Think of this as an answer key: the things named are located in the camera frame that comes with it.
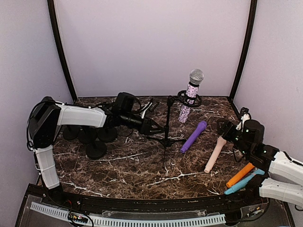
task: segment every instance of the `purple glitter microphone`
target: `purple glitter microphone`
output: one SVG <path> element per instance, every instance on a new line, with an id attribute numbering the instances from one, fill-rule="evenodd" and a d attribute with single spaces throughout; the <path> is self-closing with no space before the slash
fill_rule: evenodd
<path id="1" fill-rule="evenodd" d="M 204 79 L 203 72 L 199 69 L 194 69 L 189 74 L 189 84 L 187 86 L 186 95 L 191 98 L 195 98 L 198 93 L 199 84 Z M 188 103 L 193 104 L 194 100 L 187 100 Z M 182 105 L 179 116 L 179 121 L 185 123 L 190 112 L 190 107 Z"/>
<path id="2" fill-rule="evenodd" d="M 189 149 L 189 147 L 195 142 L 195 140 L 197 139 L 197 137 L 201 134 L 201 132 L 203 132 L 207 127 L 207 123 L 205 121 L 201 121 L 196 130 L 193 132 L 193 134 L 191 134 L 191 136 L 186 140 L 185 144 L 183 145 L 183 147 L 181 148 L 181 153 L 184 154 L 185 151 L 187 151 Z"/>

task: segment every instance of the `white wall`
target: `white wall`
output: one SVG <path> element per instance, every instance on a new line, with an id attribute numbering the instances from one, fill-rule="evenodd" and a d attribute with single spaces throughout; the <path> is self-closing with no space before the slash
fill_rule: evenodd
<path id="1" fill-rule="evenodd" d="M 235 104 L 265 126 L 264 142 L 303 161 L 303 1 L 258 1 Z M 291 205 L 296 226 L 303 213 Z"/>
<path id="2" fill-rule="evenodd" d="M 249 0 L 56 0 L 78 96 L 173 95 L 200 68 L 201 95 L 228 96 Z"/>
<path id="3" fill-rule="evenodd" d="M 35 183 L 26 122 L 44 96 L 71 102 L 45 0 L 0 1 L 0 227 L 15 225 L 28 183 Z"/>

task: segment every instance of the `blue handle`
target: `blue handle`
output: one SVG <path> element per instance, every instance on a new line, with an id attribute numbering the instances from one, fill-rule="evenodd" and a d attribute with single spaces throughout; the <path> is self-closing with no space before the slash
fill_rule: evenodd
<path id="1" fill-rule="evenodd" d="M 232 194 L 234 192 L 237 192 L 238 190 L 244 188 L 248 182 L 257 174 L 259 175 L 264 175 L 264 171 L 257 169 L 256 171 L 254 171 L 251 175 L 249 175 L 248 177 L 244 178 L 243 180 L 239 181 L 238 183 L 236 183 L 234 186 L 232 186 L 231 188 L 227 189 L 224 194 L 225 195 L 229 195 Z"/>

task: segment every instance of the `black frame pole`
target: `black frame pole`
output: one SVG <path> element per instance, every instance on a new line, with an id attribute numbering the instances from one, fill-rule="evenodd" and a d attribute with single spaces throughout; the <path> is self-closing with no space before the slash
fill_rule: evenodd
<path id="1" fill-rule="evenodd" d="M 49 16 L 50 16 L 51 23 L 52 23 L 52 28 L 53 28 L 53 36 L 55 38 L 57 51 L 58 51 L 59 59 L 60 59 L 61 66 L 62 66 L 62 69 L 63 69 L 64 77 L 65 77 L 68 89 L 70 91 L 71 97 L 72 97 L 73 101 L 75 102 L 77 100 L 77 95 L 76 95 L 76 91 L 75 91 L 74 85 L 73 85 L 72 80 L 71 80 L 71 75 L 70 75 L 70 72 L 68 70 L 65 54 L 64 54 L 64 51 L 63 51 L 63 46 L 62 46 L 62 42 L 61 42 L 61 38 L 60 38 L 60 32 L 59 32 L 58 21 L 57 21 L 57 17 L 56 17 L 54 1 L 53 0 L 47 0 L 47 3 L 48 3 Z"/>
<path id="2" fill-rule="evenodd" d="M 247 27 L 246 27 L 246 34 L 245 34 L 245 38 L 244 38 L 242 53 L 241 53 L 238 69 L 237 69 L 237 72 L 236 72 L 235 80 L 234 80 L 233 85 L 232 85 L 232 90 L 231 90 L 231 93 L 229 95 L 229 98 L 231 99 L 231 101 L 233 101 L 233 99 L 235 98 L 235 95 L 236 95 L 236 92 L 237 92 L 237 89 L 238 89 L 238 86 L 239 86 L 239 83 L 240 83 L 241 75 L 242 75 L 242 72 L 243 72 L 244 64 L 245 64 L 245 61 L 246 61 L 246 56 L 247 56 L 248 49 L 249 49 L 249 46 L 250 46 L 252 28 L 254 26 L 254 21 L 255 21 L 256 9 L 257 9 L 257 0 L 251 0 L 251 2 L 250 2 L 250 14 L 249 14 L 249 17 L 248 17 L 248 22 L 247 22 Z"/>

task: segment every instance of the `microphone stand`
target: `microphone stand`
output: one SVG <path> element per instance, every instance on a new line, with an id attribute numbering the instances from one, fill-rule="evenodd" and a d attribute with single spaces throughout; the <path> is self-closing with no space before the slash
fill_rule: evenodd
<path id="1" fill-rule="evenodd" d="M 163 155 L 163 159 L 165 161 L 165 151 L 166 148 L 171 147 L 174 143 L 176 142 L 186 142 L 186 139 L 181 139 L 181 140 L 174 140 L 169 138 L 169 118 L 170 118 L 170 109 L 172 107 L 172 105 L 175 102 L 180 102 L 185 106 L 194 108 L 194 107 L 199 107 L 202 103 L 201 101 L 201 97 L 199 95 L 196 95 L 195 98 L 191 98 L 188 97 L 186 95 L 186 91 L 179 91 L 177 96 L 168 96 L 167 98 L 167 115 L 166 115 L 166 124 L 163 127 L 164 128 L 164 138 L 162 139 L 158 139 L 158 138 L 154 138 L 154 137 L 150 137 L 147 136 L 146 138 L 149 140 L 156 140 L 158 141 L 160 144 L 162 144 L 162 146 L 164 147 L 164 155 Z"/>

